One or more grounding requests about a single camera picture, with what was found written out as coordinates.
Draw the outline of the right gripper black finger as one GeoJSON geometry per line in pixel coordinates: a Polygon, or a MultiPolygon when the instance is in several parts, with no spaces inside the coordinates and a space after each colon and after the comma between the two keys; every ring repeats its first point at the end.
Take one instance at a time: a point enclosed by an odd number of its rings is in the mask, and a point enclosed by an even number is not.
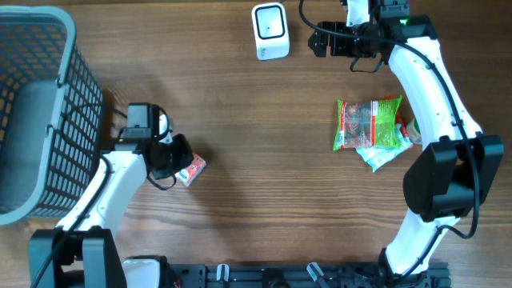
{"type": "MultiPolygon", "coordinates": [[[[327,30],[329,28],[328,22],[319,22],[317,27],[327,30]]],[[[312,35],[308,39],[309,45],[327,45],[329,41],[329,35],[325,32],[315,29],[312,35]]]]}
{"type": "Polygon", "coordinates": [[[309,38],[308,47],[317,58],[325,58],[328,46],[328,38],[309,38]]]}

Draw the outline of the red white small box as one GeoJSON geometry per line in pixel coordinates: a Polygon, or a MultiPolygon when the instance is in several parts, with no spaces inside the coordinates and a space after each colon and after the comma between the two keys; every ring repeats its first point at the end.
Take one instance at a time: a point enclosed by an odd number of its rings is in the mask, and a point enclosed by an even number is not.
{"type": "Polygon", "coordinates": [[[193,153],[193,156],[193,161],[188,165],[188,167],[174,174],[176,179],[184,186],[190,186],[206,167],[206,161],[203,158],[196,153],[193,153]]]}

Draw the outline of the green candy bag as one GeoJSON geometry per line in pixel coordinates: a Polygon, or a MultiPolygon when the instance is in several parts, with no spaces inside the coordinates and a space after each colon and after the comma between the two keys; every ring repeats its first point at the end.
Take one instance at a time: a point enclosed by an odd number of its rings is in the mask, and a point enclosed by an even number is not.
{"type": "Polygon", "coordinates": [[[370,102],[337,101],[338,128],[333,150],[349,148],[399,148],[396,117],[402,96],[370,102]]]}

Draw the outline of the green lid jar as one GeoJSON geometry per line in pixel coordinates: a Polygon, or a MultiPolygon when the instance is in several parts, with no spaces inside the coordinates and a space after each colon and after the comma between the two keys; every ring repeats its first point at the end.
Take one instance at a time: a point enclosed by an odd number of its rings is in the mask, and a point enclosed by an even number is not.
{"type": "Polygon", "coordinates": [[[416,118],[413,118],[406,125],[406,131],[408,133],[409,139],[413,144],[420,146],[422,145],[422,136],[416,118]]]}

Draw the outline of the teal white tissue pack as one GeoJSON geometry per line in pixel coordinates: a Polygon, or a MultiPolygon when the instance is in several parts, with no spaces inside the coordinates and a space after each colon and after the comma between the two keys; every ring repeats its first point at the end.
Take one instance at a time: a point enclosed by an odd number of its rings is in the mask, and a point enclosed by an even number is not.
{"type": "Polygon", "coordinates": [[[355,149],[362,157],[362,160],[372,168],[373,172],[414,146],[412,141],[409,139],[403,124],[395,125],[395,135],[399,140],[398,148],[369,147],[355,149]]]}

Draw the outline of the grey plastic shopping basket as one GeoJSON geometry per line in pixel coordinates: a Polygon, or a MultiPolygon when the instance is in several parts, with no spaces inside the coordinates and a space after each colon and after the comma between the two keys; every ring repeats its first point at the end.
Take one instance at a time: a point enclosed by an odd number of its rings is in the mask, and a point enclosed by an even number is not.
{"type": "Polygon", "coordinates": [[[1,224],[61,218],[98,164],[102,88],[52,6],[1,8],[1,224]]]}

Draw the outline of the red snack bar wrapper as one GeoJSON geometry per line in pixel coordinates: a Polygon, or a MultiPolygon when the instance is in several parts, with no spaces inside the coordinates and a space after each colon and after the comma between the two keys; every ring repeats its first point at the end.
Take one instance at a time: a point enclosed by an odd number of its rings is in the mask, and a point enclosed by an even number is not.
{"type": "MultiPolygon", "coordinates": [[[[382,100],[393,100],[393,99],[396,99],[396,96],[389,95],[389,96],[385,96],[384,98],[382,98],[382,100]]],[[[402,119],[402,116],[401,116],[399,111],[397,111],[397,113],[395,115],[395,123],[401,125],[400,131],[401,131],[402,136],[404,138],[406,138],[406,139],[410,139],[409,135],[408,135],[408,133],[406,131],[406,125],[405,125],[405,123],[404,123],[404,121],[402,119]]]]}

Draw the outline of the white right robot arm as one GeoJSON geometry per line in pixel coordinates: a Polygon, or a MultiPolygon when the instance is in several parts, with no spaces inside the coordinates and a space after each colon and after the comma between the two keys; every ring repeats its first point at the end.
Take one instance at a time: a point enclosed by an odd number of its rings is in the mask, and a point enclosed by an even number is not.
{"type": "Polygon", "coordinates": [[[345,22],[313,25],[308,45],[317,57],[379,57],[404,89],[422,138],[422,153],[406,172],[408,210],[395,239],[382,249],[379,287],[417,287],[442,237],[481,205],[504,155],[498,136],[485,135],[460,100],[444,66],[430,18],[405,1],[347,1],[345,22]]]}

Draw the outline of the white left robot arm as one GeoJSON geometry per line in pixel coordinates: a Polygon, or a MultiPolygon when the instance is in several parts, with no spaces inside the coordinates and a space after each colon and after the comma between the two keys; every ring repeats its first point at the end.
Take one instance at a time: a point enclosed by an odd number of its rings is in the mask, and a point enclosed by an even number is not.
{"type": "Polygon", "coordinates": [[[83,196],[52,230],[36,230],[29,242],[33,287],[176,287],[178,276],[164,256],[122,261],[114,242],[128,204],[149,181],[174,178],[194,156],[183,134],[174,134],[163,108],[131,103],[127,124],[83,196]]]}

